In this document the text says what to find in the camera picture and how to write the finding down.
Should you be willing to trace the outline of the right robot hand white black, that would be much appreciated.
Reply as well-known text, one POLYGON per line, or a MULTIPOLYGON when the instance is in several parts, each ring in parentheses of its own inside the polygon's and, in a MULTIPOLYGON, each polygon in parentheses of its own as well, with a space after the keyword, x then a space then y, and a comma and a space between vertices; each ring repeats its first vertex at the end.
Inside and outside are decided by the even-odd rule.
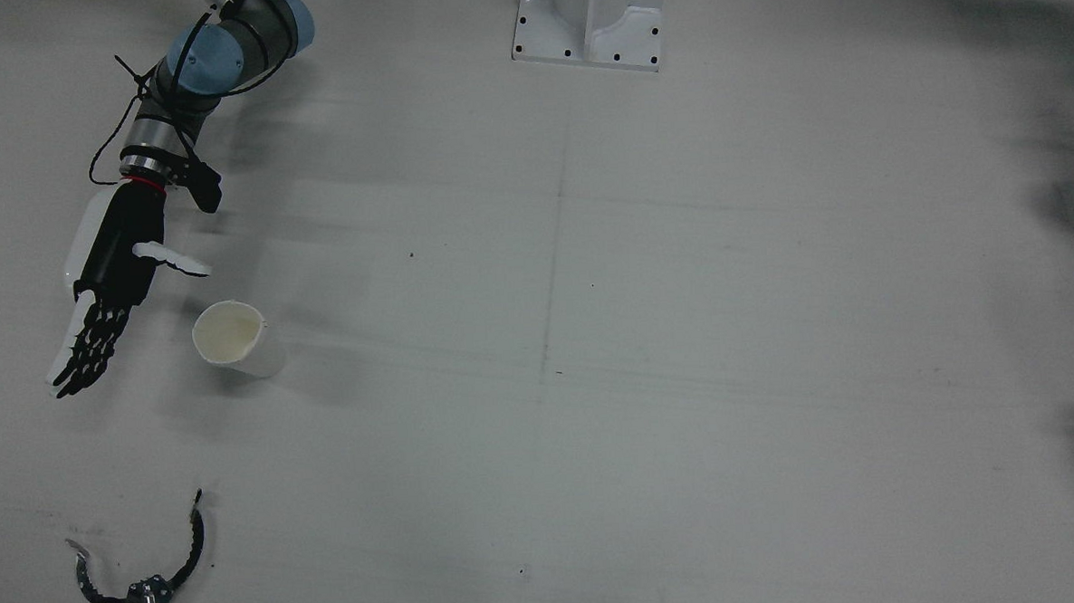
POLYGON ((166 247, 165 206, 159 182, 129 176, 97 193, 82 214, 62 278, 74 306, 46 377, 56 399, 92 387, 108 370, 158 268, 211 274, 209 265, 166 247))

